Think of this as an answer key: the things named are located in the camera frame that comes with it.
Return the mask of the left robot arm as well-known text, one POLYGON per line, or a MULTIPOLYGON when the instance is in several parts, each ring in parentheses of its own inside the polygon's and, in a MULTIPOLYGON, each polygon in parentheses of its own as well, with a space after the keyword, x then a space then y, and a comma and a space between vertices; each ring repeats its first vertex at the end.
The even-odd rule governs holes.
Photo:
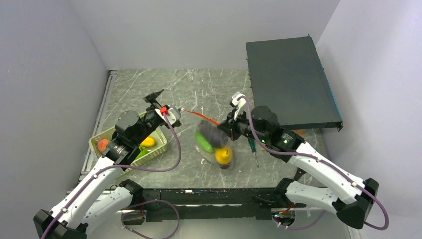
POLYGON ((147 170, 132 162, 141 153, 141 143, 157 128, 166 126, 173 131, 181 125, 179 109, 157 101, 161 93, 159 90, 144 97, 150 105, 143 115, 124 111, 111 142, 88 175, 52 209, 36 213, 33 220, 41 239, 85 239, 105 216, 127 207, 137 209, 145 202, 143 188, 131 180, 122 182, 102 200, 97 198, 125 169, 147 170))

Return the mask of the green toy cucumber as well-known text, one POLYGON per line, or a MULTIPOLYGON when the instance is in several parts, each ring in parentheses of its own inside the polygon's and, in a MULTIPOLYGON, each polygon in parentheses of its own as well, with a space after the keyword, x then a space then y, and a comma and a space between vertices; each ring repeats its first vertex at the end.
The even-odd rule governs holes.
POLYGON ((207 140, 198 132, 195 132, 195 140, 199 148, 201 148, 206 153, 213 153, 214 148, 207 142, 207 140))

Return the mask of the clear zip top bag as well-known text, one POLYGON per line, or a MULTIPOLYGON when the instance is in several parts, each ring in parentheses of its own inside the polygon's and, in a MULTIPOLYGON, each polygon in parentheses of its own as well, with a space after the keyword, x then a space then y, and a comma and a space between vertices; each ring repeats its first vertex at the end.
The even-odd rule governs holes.
POLYGON ((229 137, 217 128, 219 123, 202 113, 186 108, 181 110, 193 122, 194 141, 202 159, 221 170, 232 170, 235 167, 233 148, 229 137))

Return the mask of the dark purple toy eggplant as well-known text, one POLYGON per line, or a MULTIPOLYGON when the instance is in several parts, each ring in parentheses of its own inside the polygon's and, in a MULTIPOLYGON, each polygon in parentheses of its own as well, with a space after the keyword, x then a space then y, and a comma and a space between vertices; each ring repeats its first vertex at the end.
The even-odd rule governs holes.
POLYGON ((228 145, 229 138, 215 125, 206 120, 200 121, 198 131, 214 148, 223 148, 228 145))

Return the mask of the yellow toy fruit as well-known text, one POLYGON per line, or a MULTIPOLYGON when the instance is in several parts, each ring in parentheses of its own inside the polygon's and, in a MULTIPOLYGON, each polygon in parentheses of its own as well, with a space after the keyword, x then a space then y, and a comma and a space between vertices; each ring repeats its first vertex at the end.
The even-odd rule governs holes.
POLYGON ((230 164, 233 157, 232 148, 226 146, 224 148, 217 148, 214 152, 216 162, 222 165, 230 164))

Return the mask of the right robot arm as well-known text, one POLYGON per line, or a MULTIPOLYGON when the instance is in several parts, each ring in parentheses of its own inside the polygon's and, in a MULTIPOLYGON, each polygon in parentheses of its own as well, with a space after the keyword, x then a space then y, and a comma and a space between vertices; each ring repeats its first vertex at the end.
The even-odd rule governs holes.
POLYGON ((301 136, 280 126, 276 114, 267 106, 238 116, 236 111, 233 109, 217 128, 233 141, 240 136, 255 140, 271 156, 305 171, 325 186, 318 188, 284 178, 274 189, 277 205, 299 203, 318 207, 352 228, 363 228, 379 188, 377 181, 363 180, 334 165, 301 136))

